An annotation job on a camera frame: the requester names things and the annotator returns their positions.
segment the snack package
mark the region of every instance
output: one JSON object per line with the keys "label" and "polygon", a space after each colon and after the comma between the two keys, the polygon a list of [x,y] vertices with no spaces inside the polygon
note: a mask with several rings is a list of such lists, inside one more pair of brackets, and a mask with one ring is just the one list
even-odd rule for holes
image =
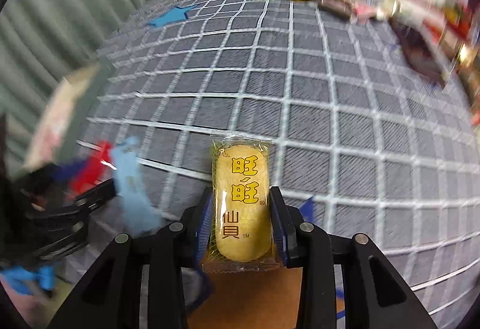
{"label": "snack package", "polygon": [[423,35],[401,17],[392,17],[388,22],[398,37],[403,55],[410,67],[429,82],[445,88],[442,67],[437,63]]}
{"label": "snack package", "polygon": [[212,136],[213,219],[205,271],[279,267],[269,207],[270,143]]}
{"label": "snack package", "polygon": [[318,8],[339,17],[343,21],[350,23],[357,21],[357,17],[350,5],[342,0],[318,0]]}

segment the blue paper star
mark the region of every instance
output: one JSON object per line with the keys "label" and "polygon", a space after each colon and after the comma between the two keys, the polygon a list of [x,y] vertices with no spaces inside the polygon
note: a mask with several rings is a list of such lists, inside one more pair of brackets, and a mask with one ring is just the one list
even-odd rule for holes
{"label": "blue paper star", "polygon": [[170,22],[184,21],[185,19],[188,19],[187,11],[194,9],[195,7],[197,7],[197,5],[183,7],[183,8],[174,7],[173,9],[167,11],[162,16],[152,19],[152,21],[149,21],[148,25],[153,27],[160,27]]}

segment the candy wrapper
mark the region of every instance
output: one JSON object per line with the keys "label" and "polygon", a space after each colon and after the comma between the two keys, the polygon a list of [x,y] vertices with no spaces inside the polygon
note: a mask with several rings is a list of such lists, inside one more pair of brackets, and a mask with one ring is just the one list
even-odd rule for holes
{"label": "candy wrapper", "polygon": [[205,271],[279,267],[269,207],[270,143],[212,136],[213,220]]}

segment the yellow package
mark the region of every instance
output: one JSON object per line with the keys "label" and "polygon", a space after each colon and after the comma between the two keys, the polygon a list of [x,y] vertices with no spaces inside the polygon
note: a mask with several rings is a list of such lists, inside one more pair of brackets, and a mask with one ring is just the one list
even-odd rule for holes
{"label": "yellow package", "polygon": [[266,141],[213,137],[214,211],[206,271],[276,268]]}

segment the grid pattern mat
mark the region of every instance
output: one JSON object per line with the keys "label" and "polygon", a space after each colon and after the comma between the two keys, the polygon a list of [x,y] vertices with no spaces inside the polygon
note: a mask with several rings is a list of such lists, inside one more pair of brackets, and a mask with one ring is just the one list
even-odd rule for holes
{"label": "grid pattern mat", "polygon": [[[188,21],[146,26],[192,4]],[[288,204],[313,196],[328,233],[371,236],[440,328],[470,307],[480,261],[471,116],[456,78],[441,92],[408,68],[387,23],[347,25],[301,2],[156,0],[99,53],[117,71],[79,153],[139,137],[165,219],[211,181],[210,134],[272,140],[271,184]],[[93,218],[87,252],[71,260],[79,273],[123,230],[116,201]]]}

